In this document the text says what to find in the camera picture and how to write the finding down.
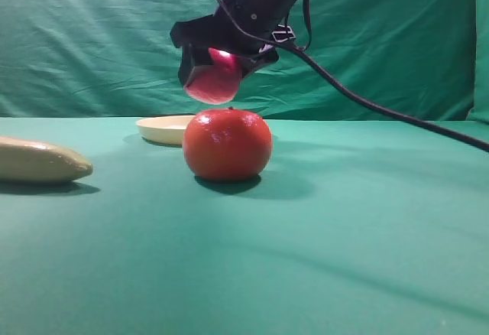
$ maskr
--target table surface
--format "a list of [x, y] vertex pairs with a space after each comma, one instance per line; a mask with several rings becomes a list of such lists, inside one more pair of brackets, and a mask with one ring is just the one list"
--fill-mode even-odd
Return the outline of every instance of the table surface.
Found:
[[215, 186], [135, 121], [0, 119], [95, 166], [0, 186], [2, 335], [489, 333], [484, 152], [397, 122], [270, 121], [261, 181]]

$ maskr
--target black cable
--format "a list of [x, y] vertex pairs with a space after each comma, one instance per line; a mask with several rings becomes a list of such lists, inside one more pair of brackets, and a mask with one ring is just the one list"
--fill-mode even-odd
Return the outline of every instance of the black cable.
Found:
[[285, 27], [285, 34], [289, 34], [289, 17], [290, 11], [285, 15], [285, 19], [283, 20], [283, 26]]
[[391, 109], [385, 108], [383, 106], [379, 106], [378, 104], [371, 102], [367, 99], [362, 98], [361, 96], [358, 96], [357, 94], [353, 93], [351, 90], [343, 86], [337, 79], [335, 79], [328, 71], [323, 69], [320, 65], [318, 65], [311, 57], [309, 57], [307, 54], [305, 54], [303, 51], [300, 49], [294, 47], [288, 42], [285, 43], [278, 43], [275, 41], [271, 41], [268, 39], [256, 37], [253, 34], [249, 34], [246, 31], [244, 31], [239, 24], [236, 22], [236, 20], [232, 17], [231, 12], [228, 10], [226, 7], [225, 3], [222, 0], [216, 0], [219, 5], [222, 7], [224, 12], [227, 14], [229, 20], [232, 22], [232, 24], [236, 27], [238, 31], [240, 31], [245, 37], [249, 37], [250, 39], [253, 39], [254, 41], [260, 41], [265, 44], [269, 44], [274, 47], [279, 47], [283, 50], [287, 50], [291, 52], [292, 54], [295, 54], [306, 62], [308, 65], [310, 65], [323, 79], [325, 79], [329, 84], [331, 84], [335, 89], [337, 89], [341, 94], [352, 100], [353, 102], [356, 102], [360, 106], [363, 106], [367, 109], [370, 109], [371, 111], [374, 111], [376, 113], [379, 113], [381, 115], [385, 115], [387, 117], [390, 117], [392, 119], [396, 119], [397, 121], [405, 122], [410, 125], [414, 125], [419, 128], [424, 128], [425, 130], [435, 132], [440, 135], [444, 135], [449, 138], [453, 138], [457, 141], [461, 141], [465, 144], [474, 146], [476, 148], [479, 148], [483, 151], [489, 152], [489, 144], [485, 141], [479, 140], [477, 138], [472, 138], [469, 135], [462, 134], [460, 132], [456, 132], [453, 130], [450, 130], [448, 128], [444, 128], [442, 126], [435, 125], [431, 122], [426, 122], [420, 119], [417, 119], [415, 117], [411, 117], [410, 115], [404, 115], [403, 113], [399, 113], [396, 111], [393, 111]]
[[299, 47], [300, 50], [305, 51], [311, 47], [311, 43], [313, 42], [313, 25], [311, 24], [311, 7], [310, 0], [303, 0], [303, 17], [304, 24], [306, 25], [307, 34], [309, 35], [309, 42], [304, 47]]

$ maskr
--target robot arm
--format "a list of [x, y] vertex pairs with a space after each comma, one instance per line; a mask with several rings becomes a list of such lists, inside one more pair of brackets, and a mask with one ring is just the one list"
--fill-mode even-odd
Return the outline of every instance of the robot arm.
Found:
[[[280, 25], [297, 0], [223, 0], [232, 17], [248, 33], [273, 41], [295, 39], [292, 28]], [[199, 71], [212, 66], [209, 48], [235, 55], [243, 77], [278, 61], [278, 53], [240, 33], [221, 7], [212, 15], [177, 22], [171, 32], [175, 47], [182, 48], [179, 79], [191, 83]]]

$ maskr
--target red tomato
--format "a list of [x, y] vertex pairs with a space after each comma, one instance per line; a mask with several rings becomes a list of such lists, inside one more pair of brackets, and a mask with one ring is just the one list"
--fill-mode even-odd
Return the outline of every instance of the red tomato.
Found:
[[238, 93], [242, 71], [236, 56], [222, 50], [209, 49], [214, 64], [204, 69], [186, 86], [186, 93], [200, 102], [223, 104]]
[[209, 181], [243, 181], [256, 177], [270, 160], [273, 138], [256, 113], [211, 109], [190, 121], [183, 154], [193, 173]]

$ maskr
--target plate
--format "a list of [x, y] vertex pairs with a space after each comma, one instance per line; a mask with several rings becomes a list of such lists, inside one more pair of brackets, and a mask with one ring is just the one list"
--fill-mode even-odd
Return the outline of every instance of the plate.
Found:
[[151, 117], [136, 122], [141, 136], [152, 142], [181, 146], [183, 134], [194, 115], [168, 115]]

